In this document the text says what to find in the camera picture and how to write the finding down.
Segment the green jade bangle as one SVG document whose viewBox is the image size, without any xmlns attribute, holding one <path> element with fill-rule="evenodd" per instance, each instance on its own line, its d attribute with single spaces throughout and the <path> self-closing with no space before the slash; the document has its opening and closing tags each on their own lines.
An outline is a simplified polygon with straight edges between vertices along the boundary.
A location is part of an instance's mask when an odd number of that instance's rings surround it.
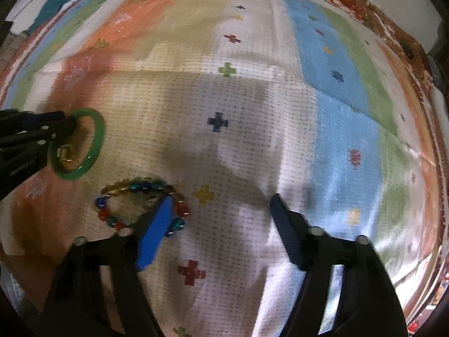
<svg viewBox="0 0 449 337">
<path fill-rule="evenodd" d="M 77 119 L 81 117 L 90 117 L 92 119 L 94 124 L 94 135 L 92 138 L 91 146 L 88 149 L 86 156 L 75 169 L 69 170 L 64 167 L 64 165 L 59 161 L 58 149 L 62 147 L 62 143 L 60 140 L 56 139 L 49 144 L 49 163 L 51 165 L 51 168 L 57 175 L 57 177 L 67 181 L 75 181 L 76 179 L 79 179 L 80 177 L 84 176 L 89 171 L 89 169 L 92 168 L 100 154 L 100 150 L 103 146 L 104 137 L 106 134 L 106 125 L 104 118 L 97 110 L 91 108 L 82 108 L 79 110 L 75 110 L 75 112 L 72 112 L 68 116 L 69 119 L 74 119 L 75 121 L 77 121 Z"/>
</svg>

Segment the striped colourful bed sheet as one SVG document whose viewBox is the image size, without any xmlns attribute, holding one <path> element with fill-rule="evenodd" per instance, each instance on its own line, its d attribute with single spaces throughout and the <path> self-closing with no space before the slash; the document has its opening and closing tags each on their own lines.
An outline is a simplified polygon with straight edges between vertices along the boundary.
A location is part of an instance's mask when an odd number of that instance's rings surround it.
<svg viewBox="0 0 449 337">
<path fill-rule="evenodd" d="M 445 103 L 361 0 L 68 0 L 1 73 L 19 336 L 407 336 Z"/>
</svg>

